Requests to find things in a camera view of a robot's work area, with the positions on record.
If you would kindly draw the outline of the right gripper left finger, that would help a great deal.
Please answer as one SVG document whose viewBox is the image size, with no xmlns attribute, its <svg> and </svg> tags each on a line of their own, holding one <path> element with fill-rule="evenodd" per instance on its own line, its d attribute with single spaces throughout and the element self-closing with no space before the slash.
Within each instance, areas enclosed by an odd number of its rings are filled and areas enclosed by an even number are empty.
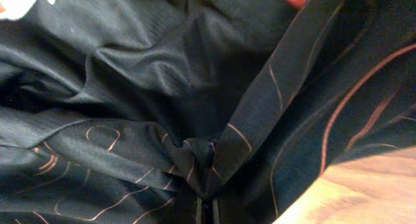
<svg viewBox="0 0 416 224">
<path fill-rule="evenodd" d="M 196 214 L 194 218 L 196 220 L 196 224 L 202 224 L 202 199 L 199 197 L 197 198 Z"/>
</svg>

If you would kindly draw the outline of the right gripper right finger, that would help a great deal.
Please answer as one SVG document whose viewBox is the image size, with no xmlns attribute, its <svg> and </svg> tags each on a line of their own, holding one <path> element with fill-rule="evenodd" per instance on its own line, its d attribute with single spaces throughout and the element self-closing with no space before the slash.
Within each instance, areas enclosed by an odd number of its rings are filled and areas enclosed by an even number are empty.
<svg viewBox="0 0 416 224">
<path fill-rule="evenodd" d="M 218 199 L 213 199 L 212 209 L 213 209 L 213 224 L 220 224 L 220 214 L 219 214 L 219 209 L 218 209 Z"/>
</svg>

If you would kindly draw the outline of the black patterned jersey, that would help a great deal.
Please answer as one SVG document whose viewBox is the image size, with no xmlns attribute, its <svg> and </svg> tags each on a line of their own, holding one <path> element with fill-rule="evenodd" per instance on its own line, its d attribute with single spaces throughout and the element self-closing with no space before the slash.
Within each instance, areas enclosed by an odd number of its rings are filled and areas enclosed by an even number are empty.
<svg viewBox="0 0 416 224">
<path fill-rule="evenodd" d="M 1 222 L 272 223 L 414 117 L 415 0 L 36 0 L 1 21 Z"/>
</svg>

